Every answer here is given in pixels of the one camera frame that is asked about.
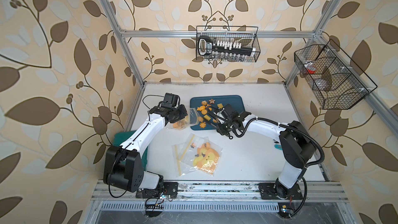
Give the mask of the clear duck zip bag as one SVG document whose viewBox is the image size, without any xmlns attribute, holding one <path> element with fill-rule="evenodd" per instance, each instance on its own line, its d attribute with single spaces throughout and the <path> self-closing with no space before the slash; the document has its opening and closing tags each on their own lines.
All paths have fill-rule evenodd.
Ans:
<svg viewBox="0 0 398 224">
<path fill-rule="evenodd" d="M 189 110 L 187 110 L 187 116 L 184 119 L 173 123 L 172 127 L 177 130 L 183 130 L 185 128 L 198 124 L 200 122 L 199 118 L 199 112 L 194 108 L 190 108 Z"/>
</svg>

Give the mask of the red item in basket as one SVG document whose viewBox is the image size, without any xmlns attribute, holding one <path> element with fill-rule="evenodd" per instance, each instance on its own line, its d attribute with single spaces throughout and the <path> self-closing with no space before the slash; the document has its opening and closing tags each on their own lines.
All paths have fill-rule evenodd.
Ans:
<svg viewBox="0 0 398 224">
<path fill-rule="evenodd" d="M 308 67 L 306 68 L 306 72 L 307 72 L 308 74 L 315 74 L 316 71 L 317 71 L 317 68 L 314 67 L 314 66 L 308 66 Z"/>
</svg>

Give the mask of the orange duck zip bag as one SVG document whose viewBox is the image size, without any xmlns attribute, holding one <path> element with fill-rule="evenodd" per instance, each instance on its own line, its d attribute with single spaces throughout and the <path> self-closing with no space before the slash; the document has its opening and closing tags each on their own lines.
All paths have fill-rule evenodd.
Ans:
<svg viewBox="0 0 398 224">
<path fill-rule="evenodd" d="M 196 169 L 209 175 L 214 175 L 221 155 L 222 148 L 208 139 L 199 139 L 190 145 L 192 159 L 190 163 Z"/>
</svg>

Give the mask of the orange cookie cluster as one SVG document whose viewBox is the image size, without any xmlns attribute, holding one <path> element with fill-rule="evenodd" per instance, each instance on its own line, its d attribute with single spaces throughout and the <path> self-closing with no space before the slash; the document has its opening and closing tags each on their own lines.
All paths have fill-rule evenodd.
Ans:
<svg viewBox="0 0 398 224">
<path fill-rule="evenodd" d="M 207 115 L 208 106 L 202 105 L 202 106 L 197 108 L 197 111 L 200 112 L 202 115 Z"/>
</svg>

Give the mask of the green box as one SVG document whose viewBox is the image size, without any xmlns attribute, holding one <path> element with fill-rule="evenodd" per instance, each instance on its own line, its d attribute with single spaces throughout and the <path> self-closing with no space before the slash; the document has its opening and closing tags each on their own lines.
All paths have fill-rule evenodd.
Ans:
<svg viewBox="0 0 398 224">
<path fill-rule="evenodd" d="M 115 134 L 113 145 L 120 146 L 123 142 L 125 142 L 128 138 L 130 138 L 134 133 L 135 133 L 135 130 L 128 131 L 128 132 L 119 132 L 119 133 Z M 142 165 L 143 165 L 144 171 L 146 171 L 147 163 L 148 163 L 148 148 L 146 148 L 145 152 L 142 155 Z"/>
</svg>

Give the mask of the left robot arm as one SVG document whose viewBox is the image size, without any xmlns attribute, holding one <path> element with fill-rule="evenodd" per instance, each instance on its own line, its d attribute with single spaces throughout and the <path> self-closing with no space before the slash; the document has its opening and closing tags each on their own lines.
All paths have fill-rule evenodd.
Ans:
<svg viewBox="0 0 398 224">
<path fill-rule="evenodd" d="M 163 177 L 143 168 L 142 156 L 155 136 L 168 123 L 176 123 L 188 115 L 180 97 L 166 93 L 163 100 L 148 111 L 147 118 L 135 133 L 119 146 L 111 146 L 105 156 L 103 182 L 109 187 L 137 192 L 162 190 Z"/>
</svg>

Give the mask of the clear zip bag yellow strip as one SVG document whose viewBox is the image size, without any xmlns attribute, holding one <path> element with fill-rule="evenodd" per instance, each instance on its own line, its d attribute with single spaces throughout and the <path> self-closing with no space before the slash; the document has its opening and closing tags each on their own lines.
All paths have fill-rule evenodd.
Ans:
<svg viewBox="0 0 398 224">
<path fill-rule="evenodd" d="M 197 171 L 193 164 L 197 155 L 198 137 L 190 134 L 184 143 L 172 146 L 173 163 L 177 177 Z"/>
</svg>

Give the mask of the black tongs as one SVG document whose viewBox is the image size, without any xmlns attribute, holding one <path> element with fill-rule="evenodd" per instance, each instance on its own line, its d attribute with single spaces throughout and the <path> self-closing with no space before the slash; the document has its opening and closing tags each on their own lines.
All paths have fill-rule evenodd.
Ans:
<svg viewBox="0 0 398 224">
<path fill-rule="evenodd" d="M 213 120 L 216 120 L 217 124 L 211 123 L 208 120 L 206 120 L 206 122 L 214 126 L 214 128 L 220 135 L 226 136 L 230 140 L 232 140 L 233 136 L 230 134 L 230 132 L 232 131 L 232 124 L 223 117 L 216 115 L 212 110 L 210 110 L 209 106 L 207 106 L 205 109 L 207 110 L 207 115 L 209 115 Z"/>
</svg>

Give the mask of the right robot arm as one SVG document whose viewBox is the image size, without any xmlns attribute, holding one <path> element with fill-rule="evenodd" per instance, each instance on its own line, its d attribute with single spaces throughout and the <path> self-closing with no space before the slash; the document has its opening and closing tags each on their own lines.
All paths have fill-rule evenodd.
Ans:
<svg viewBox="0 0 398 224">
<path fill-rule="evenodd" d="M 216 126 L 217 132 L 229 139 L 234 136 L 242 138 L 247 132 L 253 132 L 267 136 L 281 145 L 286 162 L 272 190 L 281 199 L 287 198 L 308 167 L 324 161 L 321 146 L 298 121 L 279 123 L 250 112 L 238 113 L 229 104 L 217 107 L 212 114 L 220 120 Z"/>
</svg>

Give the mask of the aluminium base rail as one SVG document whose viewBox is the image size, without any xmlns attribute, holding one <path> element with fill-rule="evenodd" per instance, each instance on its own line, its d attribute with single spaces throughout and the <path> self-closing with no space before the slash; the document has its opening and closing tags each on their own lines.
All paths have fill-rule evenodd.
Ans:
<svg viewBox="0 0 398 224">
<path fill-rule="evenodd" d="M 175 202 L 294 202 L 299 203 L 299 196 L 304 196 L 304 185 L 299 182 L 299 189 L 292 191 L 292 196 L 280 199 L 259 186 L 259 181 L 217 181 L 217 180 L 180 180 L 178 187 L 167 190 L 164 203 Z M 338 182 L 308 181 L 306 203 L 348 203 L 348 197 Z"/>
</svg>

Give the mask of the teal tray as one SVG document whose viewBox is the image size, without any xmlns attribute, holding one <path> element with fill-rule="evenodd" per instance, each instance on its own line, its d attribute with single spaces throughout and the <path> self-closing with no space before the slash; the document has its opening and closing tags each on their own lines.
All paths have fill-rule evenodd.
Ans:
<svg viewBox="0 0 398 224">
<path fill-rule="evenodd" d="M 217 108 L 217 104 L 222 104 L 223 106 L 226 106 L 227 104 L 230 104 L 238 113 L 245 112 L 245 107 L 243 104 L 243 100 L 241 96 L 239 95 L 219 95 L 219 96 L 200 96 L 200 97 L 193 97 L 190 100 L 190 107 L 197 109 L 198 107 L 202 106 L 203 101 L 209 101 L 213 99 L 215 101 L 214 105 L 215 108 Z M 201 128 L 200 124 L 196 124 L 191 126 L 191 130 L 193 131 L 207 131 L 207 130 L 216 130 L 215 127 L 213 127 L 210 124 L 206 124 L 206 127 Z"/>
</svg>

